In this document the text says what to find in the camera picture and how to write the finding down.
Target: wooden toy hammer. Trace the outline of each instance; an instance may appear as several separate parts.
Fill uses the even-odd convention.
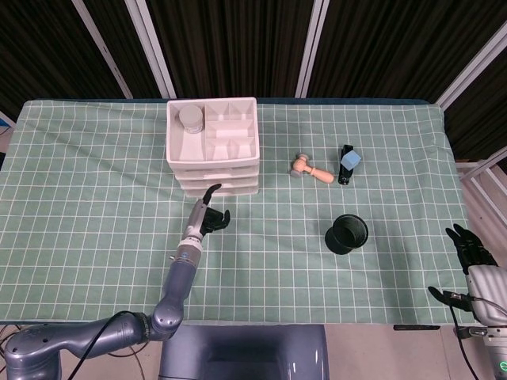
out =
[[[310,158],[305,154],[297,154],[295,156],[295,161],[292,163],[291,177],[301,177],[303,175],[303,172],[307,172],[322,182],[332,184],[334,181],[334,175],[325,170],[308,166],[307,163],[309,160]]]

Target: black cup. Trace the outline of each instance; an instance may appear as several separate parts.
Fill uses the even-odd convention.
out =
[[[361,247],[368,240],[368,228],[359,216],[345,214],[338,217],[326,232],[326,245],[331,252],[345,255]]]

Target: table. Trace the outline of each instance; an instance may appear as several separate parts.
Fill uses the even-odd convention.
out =
[[[448,323],[427,286],[465,291],[445,227],[466,225],[435,105],[259,104],[260,192],[214,198],[231,224],[204,241],[190,320]],[[195,199],[165,158],[166,104],[30,101],[0,172],[0,318],[150,313]],[[348,187],[288,175],[299,151]],[[324,234],[344,213],[370,237],[346,256]],[[460,314],[461,321],[472,321]]]

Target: black curtain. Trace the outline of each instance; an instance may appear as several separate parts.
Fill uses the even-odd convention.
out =
[[[102,39],[134,98],[160,97],[124,0],[85,0]]]
[[[331,0],[308,96],[434,102],[505,20],[505,0]]]
[[[149,0],[179,97],[294,97],[313,0]]]
[[[0,2],[0,110],[36,98],[122,98],[72,2]]]
[[[480,160],[507,146],[507,51],[504,50],[445,111],[456,159]]]

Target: light blue cube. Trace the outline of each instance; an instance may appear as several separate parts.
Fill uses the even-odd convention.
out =
[[[341,159],[341,164],[347,170],[352,170],[357,166],[357,164],[359,164],[359,161],[361,161],[360,155],[351,150],[343,156],[343,158]]]

